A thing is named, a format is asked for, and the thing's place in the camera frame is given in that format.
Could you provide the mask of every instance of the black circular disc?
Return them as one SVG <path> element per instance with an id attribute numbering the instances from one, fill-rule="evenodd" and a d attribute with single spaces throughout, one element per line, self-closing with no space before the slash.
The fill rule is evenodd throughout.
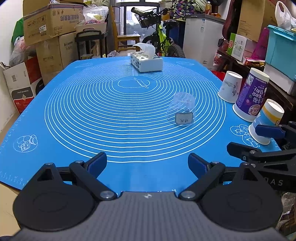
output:
<path id="1" fill-rule="evenodd" d="M 53 181 L 25 188 L 13 203 L 21 227 L 58 231 L 82 222 L 93 210 L 94 200 L 84 189 Z"/>
<path id="2" fill-rule="evenodd" d="M 214 223 L 241 232 L 275 227 L 282 213 L 281 198 L 256 181 L 218 186 L 205 194 L 201 206 Z"/>

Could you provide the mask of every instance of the blue tabletop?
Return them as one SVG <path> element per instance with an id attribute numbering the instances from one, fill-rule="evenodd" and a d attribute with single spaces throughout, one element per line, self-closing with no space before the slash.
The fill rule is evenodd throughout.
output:
<path id="1" fill-rule="evenodd" d="M 30 103 L 0 147 L 0 181 L 22 189 L 46 162 L 68 166 L 104 151 L 98 179 L 121 191 L 181 191 L 196 177 L 191 152 L 208 162 L 237 167 L 226 146 L 237 142 L 279 150 L 274 140 L 259 145 L 250 123 L 237 117 L 217 92 L 221 81 L 194 60 L 164 58 L 163 71 L 139 73 L 128 57 L 76 61 Z M 177 92 L 196 98 L 194 124 L 166 119 Z"/>

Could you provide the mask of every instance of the metal bolt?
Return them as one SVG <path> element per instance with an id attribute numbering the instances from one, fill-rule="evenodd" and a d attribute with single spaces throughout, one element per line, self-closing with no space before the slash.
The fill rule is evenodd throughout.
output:
<path id="1" fill-rule="evenodd" d="M 115 195 L 115 193 L 112 192 L 112 191 L 102 191 L 102 192 L 100 193 L 100 196 L 101 196 L 102 198 L 105 198 L 105 199 L 112 198 L 114 195 Z"/>
<path id="2" fill-rule="evenodd" d="M 184 191 L 184 192 L 181 192 L 181 196 L 183 198 L 190 199 L 190 198 L 194 198 L 195 197 L 195 193 L 193 191 Z"/>

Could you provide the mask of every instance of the concentric circle pattern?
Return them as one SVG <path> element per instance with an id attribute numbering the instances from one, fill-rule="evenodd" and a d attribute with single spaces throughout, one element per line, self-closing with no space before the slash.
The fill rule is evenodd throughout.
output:
<path id="1" fill-rule="evenodd" d="M 166 119 L 177 92 L 196 97 L 194 124 Z M 85 157 L 106 152 L 110 162 L 152 162 L 178 157 L 209 141 L 221 128 L 226 105 L 215 85 L 185 64 L 139 73 L 129 60 L 90 66 L 55 88 L 46 125 L 66 148 Z"/>

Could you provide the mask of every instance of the gray ribbed panel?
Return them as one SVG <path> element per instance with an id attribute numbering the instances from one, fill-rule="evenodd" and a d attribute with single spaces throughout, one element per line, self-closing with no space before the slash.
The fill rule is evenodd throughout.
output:
<path id="1" fill-rule="evenodd" d="M 101 202 L 89 219 L 74 228 L 53 233 L 23 229 L 11 241 L 286 240 L 272 228 L 256 233 L 221 228 L 196 203 L 181 201 L 173 192 L 150 193 L 150 198 L 146 194 L 124 192 L 117 200 Z"/>

